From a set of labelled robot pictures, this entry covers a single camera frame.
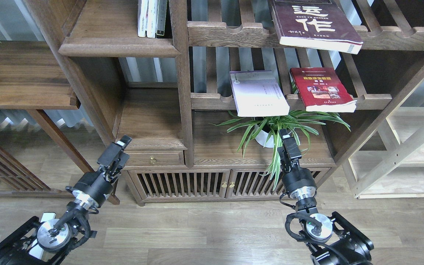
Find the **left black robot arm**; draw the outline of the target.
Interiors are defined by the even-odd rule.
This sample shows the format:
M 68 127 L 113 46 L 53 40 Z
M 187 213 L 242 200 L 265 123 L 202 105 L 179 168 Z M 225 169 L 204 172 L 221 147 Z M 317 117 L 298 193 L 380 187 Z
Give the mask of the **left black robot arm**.
M 40 222 L 33 216 L 0 243 L 0 265 L 59 265 L 74 249 L 96 237 L 89 214 L 98 214 L 129 159 L 131 137 L 111 143 L 98 159 L 99 169 L 85 173 L 66 190 L 74 195 L 59 219 Z

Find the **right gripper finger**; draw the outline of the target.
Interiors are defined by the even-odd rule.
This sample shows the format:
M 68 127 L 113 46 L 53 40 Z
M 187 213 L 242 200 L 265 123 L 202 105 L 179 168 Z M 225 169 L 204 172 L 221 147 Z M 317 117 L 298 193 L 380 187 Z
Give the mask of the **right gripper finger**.
M 302 157 L 296 138 L 291 137 L 290 135 L 284 135 L 283 147 L 288 160 L 300 159 Z
M 288 139 L 287 129 L 280 129 L 278 133 L 281 141 L 281 146 L 278 148 L 280 160 L 281 162 L 288 162 L 288 155 L 286 151 L 286 140 Z

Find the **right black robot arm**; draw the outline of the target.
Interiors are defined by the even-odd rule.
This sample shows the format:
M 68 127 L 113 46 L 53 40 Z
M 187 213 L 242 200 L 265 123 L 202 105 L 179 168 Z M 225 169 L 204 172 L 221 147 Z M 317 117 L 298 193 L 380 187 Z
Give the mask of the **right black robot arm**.
M 327 217 L 317 210 L 317 187 L 311 171 L 300 166 L 301 151 L 295 138 L 286 129 L 279 135 L 280 178 L 283 196 L 296 200 L 295 210 L 286 217 L 285 229 L 296 241 L 303 242 L 311 252 L 315 265 L 370 265 L 372 241 L 338 212 Z

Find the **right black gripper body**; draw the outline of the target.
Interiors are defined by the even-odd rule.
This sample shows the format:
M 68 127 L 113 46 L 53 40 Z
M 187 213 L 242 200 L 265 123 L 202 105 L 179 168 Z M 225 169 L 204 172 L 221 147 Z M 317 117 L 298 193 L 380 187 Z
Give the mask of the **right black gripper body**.
M 300 166 L 299 159 L 301 157 L 302 155 L 280 154 L 282 169 L 280 177 L 285 192 L 289 195 L 315 195 L 316 183 L 311 171 Z

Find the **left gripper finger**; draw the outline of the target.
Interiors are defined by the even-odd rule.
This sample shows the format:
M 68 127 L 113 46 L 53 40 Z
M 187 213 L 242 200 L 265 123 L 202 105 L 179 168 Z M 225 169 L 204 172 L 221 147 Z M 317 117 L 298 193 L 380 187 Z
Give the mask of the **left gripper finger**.
M 116 161 L 117 158 L 119 158 L 120 154 L 126 154 L 124 153 L 124 149 L 126 148 L 126 146 L 128 146 L 128 144 L 130 144 L 131 141 L 131 137 L 124 135 L 118 142 L 111 143 L 101 154 L 101 156 L 97 160 L 97 163 L 100 166 L 112 167 L 113 163 Z
M 116 159 L 116 161 L 113 163 L 112 166 L 112 181 L 116 180 L 118 178 L 118 174 L 120 171 L 124 168 L 126 162 L 130 158 L 130 155 L 128 154 L 120 154 L 119 158 Z

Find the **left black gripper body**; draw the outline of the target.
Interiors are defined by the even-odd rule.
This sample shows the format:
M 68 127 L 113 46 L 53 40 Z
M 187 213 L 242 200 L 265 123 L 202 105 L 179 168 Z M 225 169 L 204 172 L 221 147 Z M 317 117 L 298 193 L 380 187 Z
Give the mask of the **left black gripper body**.
M 80 201 L 119 201 L 114 191 L 118 178 L 112 181 L 112 167 L 99 166 L 96 172 L 85 173 L 79 179 L 73 196 Z

